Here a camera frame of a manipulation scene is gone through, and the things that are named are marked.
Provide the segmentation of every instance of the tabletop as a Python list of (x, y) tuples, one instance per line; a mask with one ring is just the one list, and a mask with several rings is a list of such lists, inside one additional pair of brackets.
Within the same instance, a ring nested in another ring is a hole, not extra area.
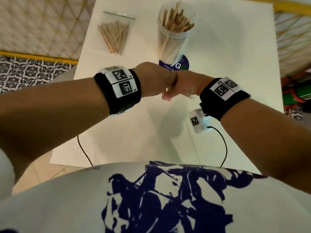
[[(99, 69), (133, 68), (158, 63), (157, 14), (171, 0), (96, 0), (74, 79), (94, 76)], [(252, 98), (283, 111), (274, 14), (271, 4), (245, 0), (181, 0), (191, 3), (198, 19), (185, 53), (189, 70), (212, 77), (229, 77)], [(103, 11), (135, 16), (121, 56), (111, 55), (98, 25)], [(161, 96), (142, 98), (130, 111), (109, 117), (80, 134), (80, 143), (93, 164), (159, 160), (219, 166), (225, 155), (220, 135), (211, 130), (197, 135), (188, 113), (200, 99), (182, 95), (171, 102)], [(211, 119), (228, 145), (224, 167), (259, 172)], [(90, 166), (74, 138), (54, 149), (51, 163)]]

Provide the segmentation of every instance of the shirt sleeve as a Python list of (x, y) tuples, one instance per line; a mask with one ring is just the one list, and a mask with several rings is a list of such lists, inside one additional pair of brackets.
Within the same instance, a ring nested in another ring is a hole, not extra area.
[(0, 149), (0, 200), (11, 195), (14, 180), (13, 165), (6, 154)]

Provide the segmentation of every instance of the white t-shirt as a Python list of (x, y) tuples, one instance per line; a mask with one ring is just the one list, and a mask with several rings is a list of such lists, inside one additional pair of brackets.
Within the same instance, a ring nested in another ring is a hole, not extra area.
[(246, 171), (111, 163), (4, 197), (14, 176), (7, 161), (2, 155), (1, 233), (311, 232), (309, 194)]

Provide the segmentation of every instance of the wristband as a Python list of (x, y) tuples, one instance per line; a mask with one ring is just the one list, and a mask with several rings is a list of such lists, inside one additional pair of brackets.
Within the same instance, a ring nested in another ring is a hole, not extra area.
[(229, 78), (215, 78), (200, 94), (203, 113), (220, 121), (223, 115), (235, 104), (250, 98), (238, 84)]
[(142, 97), (140, 81), (131, 69), (112, 66), (101, 69), (94, 78), (105, 95), (110, 115), (123, 113), (137, 104)]

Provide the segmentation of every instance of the yellow rail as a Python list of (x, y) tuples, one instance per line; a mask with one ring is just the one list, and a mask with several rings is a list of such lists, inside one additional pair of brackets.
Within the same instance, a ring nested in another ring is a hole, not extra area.
[(31, 54), (15, 53), (15, 52), (8, 52), (8, 51), (0, 51), (0, 55), (15, 56), (15, 57), (22, 57), (22, 58), (27, 58), (27, 59), (43, 60), (43, 61), (53, 61), (53, 62), (60, 62), (60, 63), (69, 63), (73, 65), (78, 64), (77, 60), (43, 56), (43, 55), (31, 55)]
[(290, 12), (298, 15), (311, 15), (311, 5), (288, 0), (249, 0), (272, 3), (274, 11)]

